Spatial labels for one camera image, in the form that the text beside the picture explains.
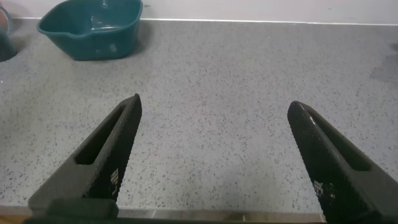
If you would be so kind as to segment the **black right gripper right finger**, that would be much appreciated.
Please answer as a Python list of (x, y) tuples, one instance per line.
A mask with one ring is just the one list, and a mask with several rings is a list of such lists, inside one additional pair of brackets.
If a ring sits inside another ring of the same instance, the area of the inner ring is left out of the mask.
[(287, 118), (328, 223), (397, 223), (397, 181), (310, 106)]

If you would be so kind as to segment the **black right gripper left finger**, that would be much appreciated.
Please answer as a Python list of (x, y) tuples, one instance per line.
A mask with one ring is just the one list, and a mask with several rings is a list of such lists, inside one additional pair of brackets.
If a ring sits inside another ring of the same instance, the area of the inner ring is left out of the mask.
[(122, 100), (30, 197), (32, 212), (56, 199), (117, 201), (141, 116), (138, 94)]

